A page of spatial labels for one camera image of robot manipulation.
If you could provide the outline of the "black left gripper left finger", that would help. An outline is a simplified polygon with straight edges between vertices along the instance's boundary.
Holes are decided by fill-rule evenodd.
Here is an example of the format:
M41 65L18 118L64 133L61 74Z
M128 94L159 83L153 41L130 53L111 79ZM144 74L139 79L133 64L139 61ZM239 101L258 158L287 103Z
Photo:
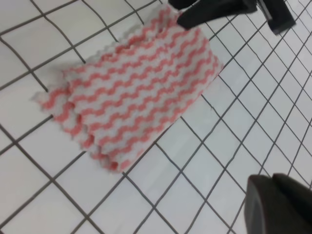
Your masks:
M290 201L263 175L248 178L245 201L248 234L296 234L300 219Z

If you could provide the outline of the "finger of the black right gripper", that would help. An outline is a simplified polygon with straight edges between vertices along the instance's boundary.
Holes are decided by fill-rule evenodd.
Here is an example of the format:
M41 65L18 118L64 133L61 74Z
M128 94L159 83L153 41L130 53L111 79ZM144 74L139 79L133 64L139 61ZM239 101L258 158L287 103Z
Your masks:
M257 10L254 0L200 0L201 9L185 9L177 24L183 28L194 28L222 17L253 13Z
M274 34L280 34L296 25L283 0L258 0L257 4Z

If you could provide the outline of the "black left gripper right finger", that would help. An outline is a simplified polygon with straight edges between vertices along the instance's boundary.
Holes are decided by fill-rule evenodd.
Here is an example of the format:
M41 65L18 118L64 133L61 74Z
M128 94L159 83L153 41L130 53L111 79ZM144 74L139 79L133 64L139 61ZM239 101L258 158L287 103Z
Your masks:
M274 174L273 182L281 192L286 204L281 216L287 234L310 234L312 232L312 192L303 184L285 174Z

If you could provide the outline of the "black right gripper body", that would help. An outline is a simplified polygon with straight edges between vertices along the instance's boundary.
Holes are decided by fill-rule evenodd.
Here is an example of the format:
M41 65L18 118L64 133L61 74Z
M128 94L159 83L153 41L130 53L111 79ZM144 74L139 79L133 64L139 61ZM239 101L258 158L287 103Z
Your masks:
M183 9L201 9L202 2L199 0L168 0L168 3L177 10Z

